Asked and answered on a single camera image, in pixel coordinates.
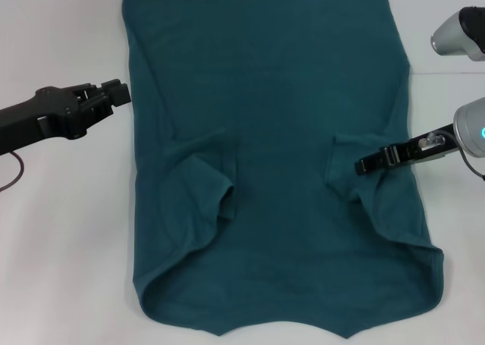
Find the t-shirt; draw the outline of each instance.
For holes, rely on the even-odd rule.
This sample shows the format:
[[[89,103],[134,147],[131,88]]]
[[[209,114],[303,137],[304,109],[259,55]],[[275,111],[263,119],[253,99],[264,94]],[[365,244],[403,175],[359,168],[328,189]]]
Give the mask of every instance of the t-shirt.
[[[408,139],[387,0],[124,0],[123,15],[147,316],[350,337],[438,304],[412,172],[354,169]]]

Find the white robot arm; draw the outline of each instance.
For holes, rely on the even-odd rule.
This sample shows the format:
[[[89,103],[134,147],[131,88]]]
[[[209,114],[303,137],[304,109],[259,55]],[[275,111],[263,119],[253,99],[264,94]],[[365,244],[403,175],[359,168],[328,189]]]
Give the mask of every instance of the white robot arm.
[[[431,36],[431,45],[439,55],[467,55],[472,61],[485,61],[485,8],[463,8],[453,14]],[[459,108],[453,124],[385,146],[360,159],[355,171],[358,175],[369,174],[441,158],[457,150],[471,171],[485,180],[465,155],[485,157],[485,97]]]

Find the folded fabric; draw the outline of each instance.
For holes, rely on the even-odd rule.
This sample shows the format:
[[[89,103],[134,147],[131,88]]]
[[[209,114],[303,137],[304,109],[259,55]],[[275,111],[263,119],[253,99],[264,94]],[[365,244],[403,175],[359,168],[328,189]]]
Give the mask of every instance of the folded fabric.
[[[343,337],[431,310],[443,254],[409,169],[387,0],[124,0],[135,114],[133,282],[156,321]]]

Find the black cable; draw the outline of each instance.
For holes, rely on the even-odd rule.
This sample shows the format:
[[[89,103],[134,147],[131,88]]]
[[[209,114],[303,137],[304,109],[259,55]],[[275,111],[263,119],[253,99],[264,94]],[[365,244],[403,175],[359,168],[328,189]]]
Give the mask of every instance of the black cable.
[[[8,190],[10,187],[12,187],[13,185],[15,185],[16,182],[18,182],[22,178],[23,171],[25,169],[25,166],[23,165],[22,158],[16,152],[10,152],[10,154],[12,154],[18,160],[18,162],[20,163],[20,172],[18,172],[18,175],[15,177],[15,179],[13,181],[11,181],[6,186],[0,187],[0,192],[1,191]]]
[[[470,162],[468,161],[468,159],[465,155],[465,152],[463,152],[462,146],[460,146],[460,144],[458,143],[458,140],[456,139],[456,137],[453,134],[450,134],[450,133],[448,133],[447,131],[444,131],[444,130],[435,130],[433,133],[435,133],[436,135],[438,135],[438,134],[444,135],[444,136],[447,136],[448,138],[450,138],[454,142],[454,144],[456,144],[456,146],[458,147],[458,150],[460,151],[460,154],[462,155],[463,161],[465,162],[467,167],[470,169],[470,171],[475,173],[482,180],[485,180],[485,176],[471,166]]]

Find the white table surface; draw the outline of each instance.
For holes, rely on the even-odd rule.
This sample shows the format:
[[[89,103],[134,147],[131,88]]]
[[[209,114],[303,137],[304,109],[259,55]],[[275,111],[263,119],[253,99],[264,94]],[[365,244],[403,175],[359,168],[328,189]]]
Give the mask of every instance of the white table surface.
[[[0,0],[0,108],[43,86],[128,81],[121,0]],[[484,0],[390,0],[412,65],[411,133],[452,122],[485,96],[485,63],[442,58],[431,33]],[[133,113],[130,105],[81,140],[18,152],[22,180],[0,193],[0,344],[476,344],[485,338],[485,183],[458,154],[415,167],[428,226],[446,255],[443,301],[432,312],[350,340],[289,322],[223,337],[161,325],[141,312],[133,267]],[[485,171],[485,161],[473,160]],[[17,173],[0,157],[0,186]]]

